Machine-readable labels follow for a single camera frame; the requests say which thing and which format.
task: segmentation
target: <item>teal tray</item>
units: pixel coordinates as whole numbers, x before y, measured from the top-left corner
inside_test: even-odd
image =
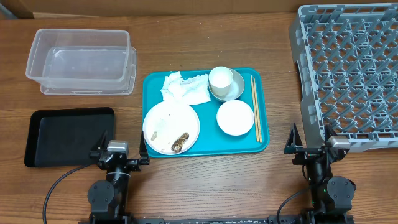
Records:
[[[211,101],[200,105],[193,105],[192,108],[197,112],[200,121],[200,132],[194,145],[184,153],[177,155],[163,155],[151,147],[147,146],[148,154],[151,157],[182,157],[182,156],[214,156],[222,154],[236,154],[248,152],[261,152],[269,143],[268,122],[264,94],[262,92],[261,76],[252,68],[234,68],[239,72],[244,80],[244,91],[238,98],[247,103],[253,109],[250,76],[256,79],[257,97],[259,102],[259,112],[262,127],[262,143],[256,141],[255,125],[251,130],[242,136],[230,136],[224,133],[217,125],[216,114],[221,102],[217,101],[210,94]],[[197,75],[209,74],[210,70],[190,70],[181,71],[182,78],[191,78]],[[145,115],[156,104],[163,101],[160,90],[163,87],[164,78],[173,72],[155,72],[148,75],[144,80],[142,89],[142,122]]]

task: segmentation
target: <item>wooden chopstick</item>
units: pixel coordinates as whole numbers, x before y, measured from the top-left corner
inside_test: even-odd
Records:
[[[260,143],[262,143],[262,134],[261,134],[261,121],[260,121],[260,112],[259,112],[259,102],[258,102],[258,97],[257,97],[257,85],[256,85],[256,79],[253,77],[253,85],[254,85],[254,98],[256,99],[256,110],[257,110],[257,128],[259,132],[259,137],[260,137]]]
[[[256,96],[254,94],[253,76],[250,76],[250,80],[251,80],[251,93],[252,93],[252,97],[253,97],[254,124],[256,125],[256,139],[258,142],[258,141],[260,141],[259,140],[260,137],[259,137],[258,124],[257,124]]]

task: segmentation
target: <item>wood grain surface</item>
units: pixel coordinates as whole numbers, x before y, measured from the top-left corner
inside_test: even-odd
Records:
[[[279,205],[306,187],[293,156],[282,153],[292,122],[303,138],[301,89],[290,53],[288,26],[295,14],[108,17],[0,21],[0,223],[42,223],[51,185],[73,167],[24,165],[29,119],[36,110],[110,106],[116,139],[138,156],[142,82],[155,71],[252,67],[262,76],[271,141],[261,153],[152,159],[132,174],[127,209],[136,217],[234,218],[275,215]],[[127,30],[137,49],[137,78],[129,96],[46,96],[25,76],[34,35],[41,28]],[[397,223],[398,150],[350,153],[332,165],[357,185],[357,223]],[[50,197],[49,223],[87,220],[89,186],[105,178],[95,166],[63,180]],[[308,195],[282,214],[310,206]]]

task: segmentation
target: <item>white cup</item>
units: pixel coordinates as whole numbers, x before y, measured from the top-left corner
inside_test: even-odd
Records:
[[[231,87],[233,78],[234,76],[229,68],[222,66],[213,68],[209,74],[211,91],[218,96],[226,95]]]

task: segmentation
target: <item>dish rack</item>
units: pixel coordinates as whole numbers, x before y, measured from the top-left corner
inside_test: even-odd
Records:
[[[398,4],[307,5],[289,27],[307,147],[330,124],[351,151],[398,147]]]

